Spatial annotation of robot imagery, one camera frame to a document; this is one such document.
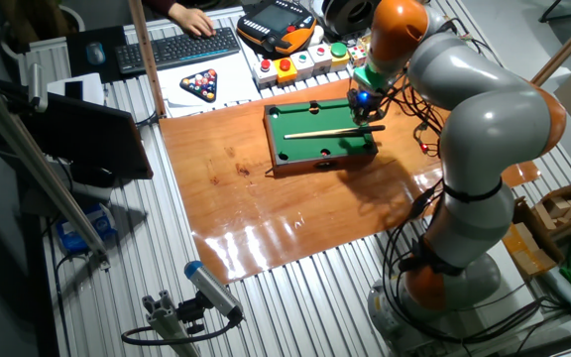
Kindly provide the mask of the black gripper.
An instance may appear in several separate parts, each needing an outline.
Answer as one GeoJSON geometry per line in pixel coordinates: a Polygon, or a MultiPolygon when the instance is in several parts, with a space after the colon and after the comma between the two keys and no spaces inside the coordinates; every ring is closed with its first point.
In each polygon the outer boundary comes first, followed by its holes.
{"type": "Polygon", "coordinates": [[[385,112],[378,110],[384,99],[383,94],[364,89],[350,89],[347,92],[347,99],[356,125],[369,126],[385,118],[385,112]]]}

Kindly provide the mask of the person hand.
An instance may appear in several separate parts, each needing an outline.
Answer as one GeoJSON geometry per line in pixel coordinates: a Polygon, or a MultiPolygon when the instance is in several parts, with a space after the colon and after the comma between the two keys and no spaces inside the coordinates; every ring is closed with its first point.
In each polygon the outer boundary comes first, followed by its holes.
{"type": "Polygon", "coordinates": [[[211,19],[199,9],[186,8],[174,3],[168,11],[168,16],[183,30],[196,37],[212,37],[216,34],[211,19]]]}

